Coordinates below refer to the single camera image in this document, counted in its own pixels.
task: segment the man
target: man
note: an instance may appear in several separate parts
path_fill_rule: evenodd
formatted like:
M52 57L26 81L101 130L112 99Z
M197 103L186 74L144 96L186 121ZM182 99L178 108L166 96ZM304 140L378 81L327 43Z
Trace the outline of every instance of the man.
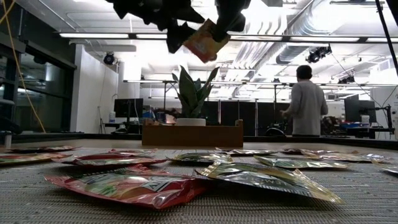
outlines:
M312 83L312 69L308 65L297 68L297 83L292 88L292 101L282 116L293 117L294 136L321 135L321 116L328 114L325 94Z

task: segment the gray carpet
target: gray carpet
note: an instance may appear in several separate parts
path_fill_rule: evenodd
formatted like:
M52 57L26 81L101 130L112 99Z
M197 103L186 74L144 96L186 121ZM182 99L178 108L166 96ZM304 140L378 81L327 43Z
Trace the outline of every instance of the gray carpet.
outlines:
M107 150L83 148L74 155ZM186 152L195 151L159 150L156 157ZM391 155L398 159L398 154ZM257 163L251 157L234 157L234 160ZM196 175L193 171L196 167L170 162L151 168ZM346 171L303 170L309 178L339 195L346 202L344 205L221 182L220 187L190 203L166 210L80 195L43 178L44 174L81 172L84 172L81 167L54 162L0 167L0 223L398 223L398 175L380 171L372 164L353 164Z

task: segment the wooden box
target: wooden box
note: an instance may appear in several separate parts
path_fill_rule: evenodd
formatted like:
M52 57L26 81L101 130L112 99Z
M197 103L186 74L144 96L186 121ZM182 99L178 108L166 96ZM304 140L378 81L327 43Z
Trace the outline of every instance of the wooden box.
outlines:
M163 126L145 120L143 146L243 147L243 121L235 126Z

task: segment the potted plant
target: potted plant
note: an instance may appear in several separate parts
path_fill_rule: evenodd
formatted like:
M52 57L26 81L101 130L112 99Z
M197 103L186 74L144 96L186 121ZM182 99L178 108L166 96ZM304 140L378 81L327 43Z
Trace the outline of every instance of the potted plant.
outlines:
M211 81L216 77L218 67L211 71L205 85L201 85L201 81L193 81L188 72L181 66L180 78L173 75L174 81L178 83L180 92L177 91L178 98L182 106L183 118L178 118L176 125L178 126L206 126L206 120L198 118L201 108L209 96L213 86Z

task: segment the ceiling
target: ceiling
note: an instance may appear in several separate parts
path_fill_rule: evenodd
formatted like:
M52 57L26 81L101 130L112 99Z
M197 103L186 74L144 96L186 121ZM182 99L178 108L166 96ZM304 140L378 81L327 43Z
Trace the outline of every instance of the ceiling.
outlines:
M316 27L318 29L316 30L317 32L323 30L320 34L324 34L325 30L328 30L331 31L328 33L330 35L384 36L375 6L335 6L330 5L330 0L315 0L315 2L317 1L327 4L320 4L321 6L317 10L314 9L310 13L304 11L300 18L312 17L310 25ZM17 2L60 32L159 33L156 26L153 24L147 26L138 17L128 15L123 20L120 20L113 11L112 4L107 3L105 0L17 0ZM243 11L243 14L247 17L245 33L286 33L287 24L309 2L310 0L284 0L284 6L277 8L267 7L261 0L252 0L249 9ZM192 0L192 6L204 18L216 21L218 16L214 7L214 0ZM387 5L384 6L383 13L391 36L398 36L398 27ZM200 24L191 23L189 25L196 29L200 26ZM174 55L168 53L165 41L162 40L92 40L86 44L95 46L135 45L136 52L130 54L140 58L142 74L152 77L156 74L169 75L171 71L177 69L181 61L186 63L192 72L209 71L224 63L239 66L242 64L254 64L256 60L259 60L256 49L261 47L265 50L264 57L269 57L269 59L263 60L263 65L257 67L254 78L270 80L274 77L280 77L280 79L289 82L294 82L297 66L307 63L305 57L308 56L309 50L307 47L307 50L295 56L290 63L280 65L276 64L275 55L272 54L272 49L275 48L276 44L260 43L259 45L250 45L244 42L229 42L218 53L217 61L204 64L195 55L186 50L180 50ZM338 77L339 74L345 71L344 69L354 69L358 77L357 80L366 83L369 81L366 78L369 77L371 68L390 57L387 44L331 44L331 48L334 57L329 55L320 62L312 64L315 78L322 82L330 81L331 77ZM246 54L244 55L246 58L243 60L239 56L242 56L245 51ZM97 52L97 54L104 55L104 52ZM124 57L126 53L116 53L116 55ZM246 74L247 71L242 71L230 78L228 77L229 73L227 73L226 81L242 78Z

